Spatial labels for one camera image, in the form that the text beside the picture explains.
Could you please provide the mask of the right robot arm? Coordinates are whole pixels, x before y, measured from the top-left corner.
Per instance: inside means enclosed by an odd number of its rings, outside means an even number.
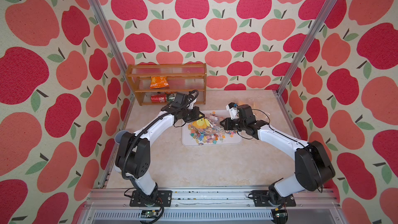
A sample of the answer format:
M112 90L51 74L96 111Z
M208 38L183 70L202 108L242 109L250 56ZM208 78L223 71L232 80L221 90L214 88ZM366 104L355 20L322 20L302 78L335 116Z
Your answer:
M322 191L323 185L335 176L335 169L318 141L307 142L294 138L271 126L268 121L257 120L251 106L230 103L226 106L230 117L220 122L228 131L246 132L256 140L266 142L283 151L295 163L295 172L272 183L266 193L270 205L278 207L297 192Z

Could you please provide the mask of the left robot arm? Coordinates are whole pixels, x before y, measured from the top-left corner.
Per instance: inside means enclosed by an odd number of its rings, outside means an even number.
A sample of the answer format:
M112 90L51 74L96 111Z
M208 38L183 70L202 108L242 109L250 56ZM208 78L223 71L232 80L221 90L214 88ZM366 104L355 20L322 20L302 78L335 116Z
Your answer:
M119 144L115 167L121 176L135 188L137 199L146 206L161 206L158 200L158 185L148 172L151 162L151 145L178 120L194 122L204 117L199 107L195 106L198 90L189 93L176 93L173 101L163 106L159 114L149 124L134 133L121 131L115 137Z

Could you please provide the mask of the ziploc bag of yellow candies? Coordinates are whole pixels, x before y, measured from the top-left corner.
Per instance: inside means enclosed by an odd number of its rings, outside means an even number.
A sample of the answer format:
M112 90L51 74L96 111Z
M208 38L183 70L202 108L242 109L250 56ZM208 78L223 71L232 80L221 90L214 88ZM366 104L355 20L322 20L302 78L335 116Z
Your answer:
M224 131L224 128L220 124L220 121L222 120L223 118L214 114L210 114L205 115L205 117L199 120L196 120L192 123L192 126L195 130L205 132L207 134L221 133Z

